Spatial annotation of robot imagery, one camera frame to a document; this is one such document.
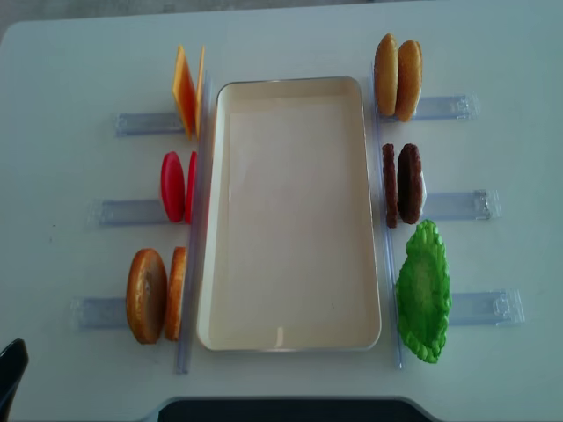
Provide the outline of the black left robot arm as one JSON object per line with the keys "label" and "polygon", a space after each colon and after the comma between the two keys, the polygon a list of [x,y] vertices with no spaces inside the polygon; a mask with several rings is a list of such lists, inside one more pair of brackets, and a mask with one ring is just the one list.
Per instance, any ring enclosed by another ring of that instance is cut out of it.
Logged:
{"label": "black left robot arm", "polygon": [[26,342],[17,338],[1,352],[0,358],[0,419],[7,421],[18,385],[29,362]]}

